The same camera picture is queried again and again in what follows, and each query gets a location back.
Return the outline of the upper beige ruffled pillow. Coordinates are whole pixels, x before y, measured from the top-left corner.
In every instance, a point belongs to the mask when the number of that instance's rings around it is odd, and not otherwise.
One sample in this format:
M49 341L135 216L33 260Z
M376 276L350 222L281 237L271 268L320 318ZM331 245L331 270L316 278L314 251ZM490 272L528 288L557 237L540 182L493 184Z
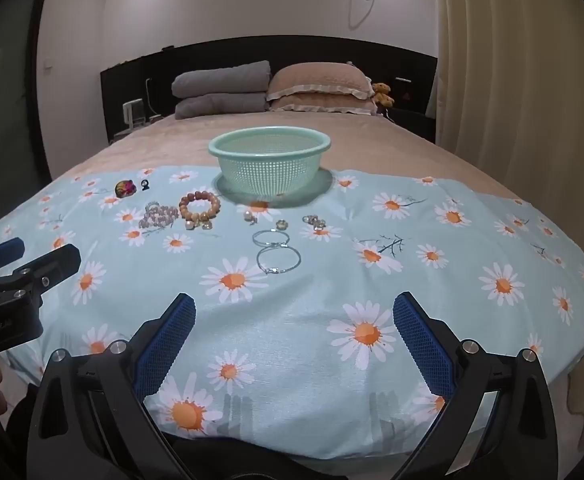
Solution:
M281 68L272 77L268 102L298 93L353 96L364 101L374 96L370 79L359 68L346 63L308 62Z

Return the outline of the mint green plastic basket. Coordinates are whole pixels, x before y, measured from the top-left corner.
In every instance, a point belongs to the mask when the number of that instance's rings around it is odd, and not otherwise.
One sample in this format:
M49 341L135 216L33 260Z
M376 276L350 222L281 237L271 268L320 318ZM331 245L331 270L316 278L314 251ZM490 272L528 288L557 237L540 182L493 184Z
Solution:
M273 197L305 188L331 144L315 129L264 126L222 133L209 141L208 153L217 159L228 190Z

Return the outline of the cream curtain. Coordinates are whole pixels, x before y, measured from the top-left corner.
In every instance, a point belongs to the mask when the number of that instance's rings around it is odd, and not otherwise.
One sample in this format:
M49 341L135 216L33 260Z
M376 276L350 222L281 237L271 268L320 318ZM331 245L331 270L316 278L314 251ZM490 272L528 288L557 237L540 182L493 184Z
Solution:
M438 144L584 250L584 0L436 0Z

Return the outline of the upper grey folded blanket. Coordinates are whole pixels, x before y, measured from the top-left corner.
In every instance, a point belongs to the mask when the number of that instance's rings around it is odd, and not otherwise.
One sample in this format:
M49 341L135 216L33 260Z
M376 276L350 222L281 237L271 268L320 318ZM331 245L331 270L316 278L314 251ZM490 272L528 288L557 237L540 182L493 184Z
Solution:
M259 61L216 70L193 70L175 78L171 93L179 99L212 93L259 93L269 87L270 63Z

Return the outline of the lower beige ruffled pillow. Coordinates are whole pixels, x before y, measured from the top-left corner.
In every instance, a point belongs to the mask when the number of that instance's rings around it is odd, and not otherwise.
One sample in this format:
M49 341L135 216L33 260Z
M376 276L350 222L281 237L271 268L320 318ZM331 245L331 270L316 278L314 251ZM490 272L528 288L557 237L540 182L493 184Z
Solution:
M348 94L298 93L283 96L269 105L275 112L342 113L374 116L377 104Z

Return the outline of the small brown teddy bear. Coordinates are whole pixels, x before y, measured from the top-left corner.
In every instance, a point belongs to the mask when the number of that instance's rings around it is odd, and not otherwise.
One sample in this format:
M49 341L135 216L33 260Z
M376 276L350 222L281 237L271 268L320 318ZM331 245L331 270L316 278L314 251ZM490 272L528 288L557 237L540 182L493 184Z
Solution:
M372 90L374 92L372 100L377 104L378 108L387 110L394 106L395 100L391 97L391 87L388 84L377 82L376 84L372 84Z

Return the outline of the lower grey folded blanket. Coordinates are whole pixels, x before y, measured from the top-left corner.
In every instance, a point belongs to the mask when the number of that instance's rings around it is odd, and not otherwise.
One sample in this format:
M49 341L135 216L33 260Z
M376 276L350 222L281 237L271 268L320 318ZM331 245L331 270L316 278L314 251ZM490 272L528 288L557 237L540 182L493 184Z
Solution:
M268 109L265 92L210 93L180 101L175 108L177 120L208 115L262 113Z

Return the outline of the grey folded blanket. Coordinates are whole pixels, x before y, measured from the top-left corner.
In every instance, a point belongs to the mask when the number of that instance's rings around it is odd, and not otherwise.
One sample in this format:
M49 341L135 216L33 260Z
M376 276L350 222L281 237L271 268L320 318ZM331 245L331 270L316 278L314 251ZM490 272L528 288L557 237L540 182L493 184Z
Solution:
M208 115L262 113L268 109L265 92L210 93L180 101L175 108L177 120Z
M270 63L259 61L216 70L193 70L175 78L171 93L179 99L212 93L259 93L269 87Z

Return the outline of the small silver hoop bangle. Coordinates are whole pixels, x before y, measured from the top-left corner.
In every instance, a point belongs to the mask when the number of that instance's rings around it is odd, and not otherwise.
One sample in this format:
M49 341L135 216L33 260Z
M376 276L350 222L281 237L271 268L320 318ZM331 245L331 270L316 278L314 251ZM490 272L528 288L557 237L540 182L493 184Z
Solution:
M259 230L252 236L252 242L259 248L286 246L290 235L278 229Z

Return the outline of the beige bed blanket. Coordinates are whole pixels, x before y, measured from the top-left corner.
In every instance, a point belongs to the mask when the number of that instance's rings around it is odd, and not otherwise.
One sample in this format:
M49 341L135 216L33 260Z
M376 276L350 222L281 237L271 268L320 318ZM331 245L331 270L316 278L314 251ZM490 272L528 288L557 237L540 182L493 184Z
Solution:
M169 116L129 134L64 174L75 177L159 166L215 166L216 158L208 153L211 139L229 131L262 126L298 126L327 134L332 145L321 157L321 165L327 169L451 179L478 193L516 196L465 160L381 116L335 113L264 112L190 119Z

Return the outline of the daisy print blue cloth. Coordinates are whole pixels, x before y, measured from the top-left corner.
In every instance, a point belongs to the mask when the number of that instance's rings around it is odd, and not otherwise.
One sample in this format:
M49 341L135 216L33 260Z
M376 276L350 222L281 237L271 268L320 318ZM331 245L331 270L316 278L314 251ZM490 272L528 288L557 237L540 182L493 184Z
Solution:
M196 323L147 400L158 426L349 460L412 450L444 406L394 325L402 292L490 352L531 348L548 379L584 354L584 253L523 200L450 179L323 172L293 203L221 192L213 229L188 231L179 200L216 179L211 167L68 177L2 218L0 242L19 237L27 259L66 244L82 255L11 365L37 382L57 348L102 352L184 292ZM117 198L121 180L137 192ZM309 214L327 226L314 231ZM267 229L290 235L297 269L260 271L252 236Z

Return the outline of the large silver hoop bangle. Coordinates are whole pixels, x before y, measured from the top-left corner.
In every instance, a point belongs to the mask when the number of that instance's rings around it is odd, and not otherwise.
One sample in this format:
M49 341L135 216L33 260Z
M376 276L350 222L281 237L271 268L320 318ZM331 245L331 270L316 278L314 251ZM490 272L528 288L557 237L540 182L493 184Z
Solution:
M264 274L286 274L301 265L301 253L286 244L272 245L257 252L256 263Z

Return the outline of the silver ring cluster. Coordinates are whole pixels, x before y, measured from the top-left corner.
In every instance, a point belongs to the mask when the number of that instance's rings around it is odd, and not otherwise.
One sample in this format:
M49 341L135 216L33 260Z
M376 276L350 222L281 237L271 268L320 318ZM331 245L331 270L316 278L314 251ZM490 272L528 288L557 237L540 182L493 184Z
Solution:
M325 221L316 216L315 214L309 214L308 216L304 216L303 222L311 226L314 231L322 231L327 226Z

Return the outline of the white device on nightstand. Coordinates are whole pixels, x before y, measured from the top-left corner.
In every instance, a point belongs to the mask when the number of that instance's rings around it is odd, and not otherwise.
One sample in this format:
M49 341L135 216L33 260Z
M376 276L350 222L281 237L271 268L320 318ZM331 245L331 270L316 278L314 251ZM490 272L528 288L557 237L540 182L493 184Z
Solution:
M125 102L122 105L123 120L127 128L134 130L140 128L146 123L146 110L144 109L143 99L135 99Z

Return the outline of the multicolour round brooch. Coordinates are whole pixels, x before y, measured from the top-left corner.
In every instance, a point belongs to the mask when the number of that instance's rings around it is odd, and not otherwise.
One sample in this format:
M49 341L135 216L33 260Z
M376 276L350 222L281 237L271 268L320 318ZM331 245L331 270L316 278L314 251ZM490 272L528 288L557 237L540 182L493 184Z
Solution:
M137 187L132 180L121 180L115 184L114 193L117 198L125 198L135 194Z

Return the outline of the beige ruffled pillow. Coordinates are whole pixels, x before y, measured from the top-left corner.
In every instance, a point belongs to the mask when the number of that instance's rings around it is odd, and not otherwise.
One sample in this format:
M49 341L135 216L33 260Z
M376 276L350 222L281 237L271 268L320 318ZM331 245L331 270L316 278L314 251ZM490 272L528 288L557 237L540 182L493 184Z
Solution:
M283 96L269 105L275 112L342 113L374 116L377 104L348 94L298 93Z
M298 93L353 96L364 101L374 96L370 79L359 68L346 63L308 62L281 68L272 77L268 102Z

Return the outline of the black headboard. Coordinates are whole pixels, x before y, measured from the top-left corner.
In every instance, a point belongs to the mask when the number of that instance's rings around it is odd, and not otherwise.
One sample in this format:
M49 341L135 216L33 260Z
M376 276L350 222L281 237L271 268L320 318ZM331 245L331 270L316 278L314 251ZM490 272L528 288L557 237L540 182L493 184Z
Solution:
M165 117L173 114L177 104L171 83L178 75L258 61L269 62L272 73L304 62L354 64L372 81L391 87L395 103L388 117L392 122L429 142L435 141L435 120L425 112L437 58L388 44L309 35L247 36L169 46L103 70L101 96L108 140L126 129L124 103L141 99L147 117Z

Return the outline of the dark door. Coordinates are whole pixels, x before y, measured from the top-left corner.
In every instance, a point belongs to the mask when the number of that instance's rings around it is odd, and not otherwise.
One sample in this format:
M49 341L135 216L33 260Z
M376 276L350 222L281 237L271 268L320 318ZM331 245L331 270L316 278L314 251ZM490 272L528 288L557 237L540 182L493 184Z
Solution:
M51 182L37 98L45 0L0 0L0 219Z

